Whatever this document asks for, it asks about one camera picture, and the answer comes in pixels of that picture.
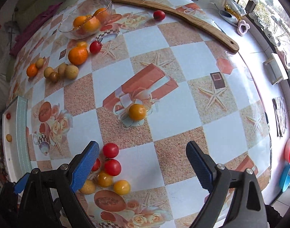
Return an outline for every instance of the red tomato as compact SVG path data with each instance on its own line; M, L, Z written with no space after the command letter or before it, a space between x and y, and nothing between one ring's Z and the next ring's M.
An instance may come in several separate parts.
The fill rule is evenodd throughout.
M157 21L162 21L163 19L165 19L165 17L165 13L161 10L157 10L153 13L153 18Z
M111 222L115 222L115 217L111 212L101 212L100 213L100 217L102 220L106 220L106 221L111 221Z
M100 52L100 50L102 49L102 43L100 41L93 41L91 43L91 45L89 46L89 51L92 53L92 54L97 54Z
M119 147L114 143L107 143L103 146L103 154L106 158L113 159L119 154Z
M97 158L92 167L92 171L97 171L100 168L100 160Z
M110 159L105 163L105 172L110 176L117 176L121 173L122 167L116 159Z

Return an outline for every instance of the wooden back scratcher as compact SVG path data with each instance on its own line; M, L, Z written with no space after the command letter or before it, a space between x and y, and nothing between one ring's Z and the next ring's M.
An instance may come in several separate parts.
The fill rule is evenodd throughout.
M187 23L199 28L200 30L203 30L204 32L208 33L215 39L217 39L219 42L221 42L225 47L229 48L233 53L237 53L239 50L239 45L232 40L229 36L227 36L225 33L220 31L219 29L215 28L213 25L200 20L194 16L178 12L177 10L160 4L160 3L155 3L151 1L146 1L146 0L111 0L112 2L116 3L126 3L130 5L136 5L136 6L141 6L141 7L146 7L146 8L151 8L151 9L158 9L162 10L165 13L169 13L171 15L174 15Z

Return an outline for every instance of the clear glass fruit bowl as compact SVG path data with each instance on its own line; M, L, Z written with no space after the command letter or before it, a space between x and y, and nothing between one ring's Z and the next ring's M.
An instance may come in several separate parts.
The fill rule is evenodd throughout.
M93 16L100 8L105 9ZM110 20L111 14L112 2L110 0L85 0L62 20L59 31L69 39L83 39L100 31ZM74 27L73 21L78 16L88 16L88 18L80 27Z

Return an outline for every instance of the pink cloth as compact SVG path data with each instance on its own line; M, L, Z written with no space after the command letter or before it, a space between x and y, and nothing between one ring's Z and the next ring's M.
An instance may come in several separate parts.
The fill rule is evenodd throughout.
M46 11L36 16L36 18L26 27L22 34L15 38L16 43L10 51L10 55L16 57L26 42L28 42L34 33L36 33L36 31L55 14L61 4L62 3L51 5Z

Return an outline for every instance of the blue gripper pad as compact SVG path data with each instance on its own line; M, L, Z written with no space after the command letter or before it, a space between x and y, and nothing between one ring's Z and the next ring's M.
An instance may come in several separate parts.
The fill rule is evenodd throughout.
M204 154L194 141L187 143L186 156L196 173L202 188L207 189L208 192L211 193L214 188L214 179L217 176L217 171L214 168L214 161L209 155Z
M18 182L14 185L14 193L16 195L20 194L24 188L26 187L28 178L29 178L30 173L26 173L25 175L23 175L23 177L21 179L18 180Z
M89 175L94 162L98 158L100 148L96 141L91 141L81 153L82 159L72 173L72 181L70 187L75 193L78 189L82 188L87 176Z

